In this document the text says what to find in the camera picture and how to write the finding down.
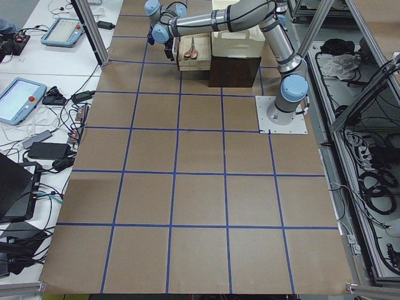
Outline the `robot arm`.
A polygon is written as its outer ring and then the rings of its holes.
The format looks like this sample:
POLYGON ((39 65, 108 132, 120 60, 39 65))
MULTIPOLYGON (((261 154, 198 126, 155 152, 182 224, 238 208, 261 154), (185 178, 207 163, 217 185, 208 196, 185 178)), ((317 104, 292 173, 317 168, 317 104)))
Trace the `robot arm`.
POLYGON ((224 9, 188 16, 187 6, 180 1, 166 7, 159 1, 146 1, 144 10, 150 19, 147 41, 163 44, 166 57, 173 60, 174 38, 220 31, 235 33, 257 26, 274 54, 281 75, 280 95, 274 107, 280 113, 293 113, 309 89, 307 66, 281 25, 277 8, 277 1, 238 1, 224 9))

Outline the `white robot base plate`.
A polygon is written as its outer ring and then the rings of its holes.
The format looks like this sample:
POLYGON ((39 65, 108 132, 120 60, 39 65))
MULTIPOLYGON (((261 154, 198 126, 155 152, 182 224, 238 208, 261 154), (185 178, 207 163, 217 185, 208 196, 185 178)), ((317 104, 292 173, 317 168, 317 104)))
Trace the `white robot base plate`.
POLYGON ((299 104, 294 112, 281 112, 275 107, 275 96, 256 96, 256 112, 261 134, 308 133, 304 114, 299 104))

